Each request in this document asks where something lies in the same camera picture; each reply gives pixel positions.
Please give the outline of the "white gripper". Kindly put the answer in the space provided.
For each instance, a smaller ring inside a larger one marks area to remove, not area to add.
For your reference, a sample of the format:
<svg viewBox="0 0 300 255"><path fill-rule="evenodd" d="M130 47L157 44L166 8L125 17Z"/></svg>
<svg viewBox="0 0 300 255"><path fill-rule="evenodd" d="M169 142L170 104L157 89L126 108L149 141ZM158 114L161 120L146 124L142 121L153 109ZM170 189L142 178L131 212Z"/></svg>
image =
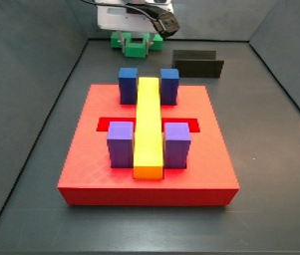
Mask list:
<svg viewBox="0 0 300 255"><path fill-rule="evenodd" d="M123 32L146 32L146 55L150 52L151 36L155 32L150 19L134 10L122 8L127 3L141 2L171 12L171 0L95 0L98 3L109 3L109 6L98 7L98 26L105 30L117 31L122 53L126 51L126 37Z"/></svg>

